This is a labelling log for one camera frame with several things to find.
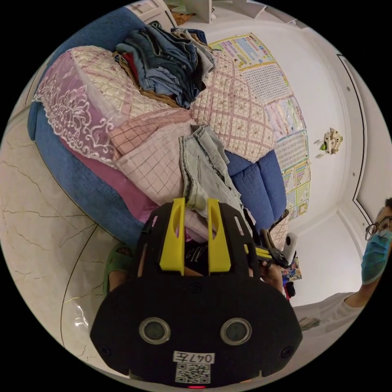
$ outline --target yellow bracket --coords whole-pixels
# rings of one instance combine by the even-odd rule
[[[248,247],[245,245],[245,252],[248,254],[249,250]],[[263,258],[270,258],[272,259],[272,256],[270,255],[270,252],[268,249],[260,249],[258,247],[256,247],[256,255],[258,257],[263,257]]]
[[[162,271],[180,272],[184,276],[185,198],[174,199],[171,211],[159,266]]]
[[[227,247],[225,229],[216,199],[207,200],[208,209],[208,270],[209,274],[229,272],[231,267],[229,249]]]

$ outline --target small figurine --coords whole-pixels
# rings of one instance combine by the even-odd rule
[[[333,155],[339,151],[339,147],[343,142],[343,137],[339,133],[330,128],[324,136],[324,141],[316,140],[315,144],[321,144],[320,150],[324,151],[324,154],[319,154],[316,158],[322,158],[325,154]]]

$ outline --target eyeglasses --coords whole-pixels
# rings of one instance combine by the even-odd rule
[[[392,216],[387,216],[380,223],[373,223],[368,226],[365,233],[366,241],[370,241],[377,232],[379,232],[380,237],[384,237],[389,230],[391,221]]]

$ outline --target fisheye image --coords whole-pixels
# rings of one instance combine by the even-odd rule
[[[371,91],[312,27],[257,1],[130,2],[21,91],[1,249],[97,374],[252,390],[350,333],[377,289],[391,156]]]

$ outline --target green slipper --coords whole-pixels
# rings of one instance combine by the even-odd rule
[[[103,295],[105,297],[109,293],[109,274],[112,271],[123,271],[129,273],[134,260],[133,256],[127,256],[126,254],[119,253],[118,251],[120,249],[128,249],[132,255],[134,254],[132,249],[124,244],[118,244],[110,251],[109,257],[106,261],[103,278]]]

